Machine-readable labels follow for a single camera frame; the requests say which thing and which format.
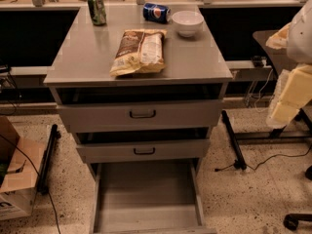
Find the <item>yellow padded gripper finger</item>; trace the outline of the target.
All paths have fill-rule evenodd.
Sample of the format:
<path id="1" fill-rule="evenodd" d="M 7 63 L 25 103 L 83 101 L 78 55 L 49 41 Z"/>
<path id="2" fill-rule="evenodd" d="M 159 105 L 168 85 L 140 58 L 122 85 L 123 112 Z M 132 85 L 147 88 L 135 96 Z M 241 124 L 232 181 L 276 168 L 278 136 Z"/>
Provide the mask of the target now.
<path id="1" fill-rule="evenodd" d="M 282 70 L 268 109 L 266 124 L 280 129 L 312 99 L 312 34 L 304 23 L 288 23 L 266 41 L 271 49 L 285 49 L 297 63 L 292 71 Z"/>

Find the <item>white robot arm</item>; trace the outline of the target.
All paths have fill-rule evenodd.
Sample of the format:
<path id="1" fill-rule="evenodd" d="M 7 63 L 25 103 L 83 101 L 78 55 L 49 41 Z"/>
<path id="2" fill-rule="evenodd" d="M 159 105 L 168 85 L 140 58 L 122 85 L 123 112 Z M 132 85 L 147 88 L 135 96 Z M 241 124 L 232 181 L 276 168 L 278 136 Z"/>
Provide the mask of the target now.
<path id="1" fill-rule="evenodd" d="M 281 129 L 312 99 L 312 0 L 308 0 L 292 21 L 271 35 L 266 46 L 285 49 L 297 66 L 282 70 L 270 102 L 266 124 Z"/>

